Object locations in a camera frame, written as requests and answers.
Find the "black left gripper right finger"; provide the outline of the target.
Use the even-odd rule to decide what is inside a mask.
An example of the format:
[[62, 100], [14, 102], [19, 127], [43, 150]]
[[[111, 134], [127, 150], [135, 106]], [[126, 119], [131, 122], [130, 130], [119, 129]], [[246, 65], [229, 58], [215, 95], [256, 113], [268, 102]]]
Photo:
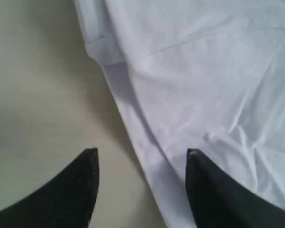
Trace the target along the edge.
[[185, 188], [199, 228], [285, 228], [285, 210], [243, 187], [199, 149], [187, 150]]

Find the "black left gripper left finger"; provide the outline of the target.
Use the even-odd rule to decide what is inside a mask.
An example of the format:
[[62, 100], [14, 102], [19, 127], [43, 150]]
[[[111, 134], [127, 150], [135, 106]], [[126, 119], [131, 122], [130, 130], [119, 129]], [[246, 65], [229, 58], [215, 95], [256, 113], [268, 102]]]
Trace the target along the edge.
[[98, 188], [98, 149], [85, 149], [41, 188], [1, 210], [0, 228], [87, 228]]

